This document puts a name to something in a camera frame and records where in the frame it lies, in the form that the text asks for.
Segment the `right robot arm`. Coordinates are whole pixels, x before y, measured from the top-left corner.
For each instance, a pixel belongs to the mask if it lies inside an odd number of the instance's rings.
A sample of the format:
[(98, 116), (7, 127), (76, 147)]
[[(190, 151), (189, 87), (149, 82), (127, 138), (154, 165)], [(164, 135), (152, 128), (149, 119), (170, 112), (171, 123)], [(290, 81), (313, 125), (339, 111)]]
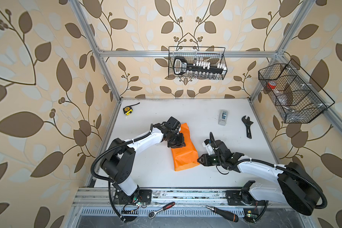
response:
[(272, 164), (250, 158), (243, 153), (232, 153), (221, 140), (203, 142), (207, 153), (201, 155), (199, 164), (221, 167), (230, 172), (246, 173), (269, 181), (269, 184), (249, 180), (238, 193), (226, 196), (234, 203), (252, 205), (271, 202), (289, 205), (300, 214), (310, 216), (315, 209), (324, 209), (328, 200), (322, 188), (297, 163)]

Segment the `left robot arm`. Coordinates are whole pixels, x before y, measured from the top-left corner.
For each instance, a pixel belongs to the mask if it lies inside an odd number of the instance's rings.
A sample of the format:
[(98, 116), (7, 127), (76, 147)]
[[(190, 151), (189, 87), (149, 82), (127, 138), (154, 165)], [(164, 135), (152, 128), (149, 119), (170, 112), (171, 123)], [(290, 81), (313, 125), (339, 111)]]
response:
[(127, 197), (136, 200), (139, 186), (130, 176), (136, 155), (162, 142), (167, 142), (167, 147), (172, 149), (185, 147), (180, 129), (181, 123), (170, 118), (167, 122), (152, 124), (149, 131), (136, 138), (114, 139), (109, 148), (93, 161), (91, 175), (98, 180), (107, 181)]

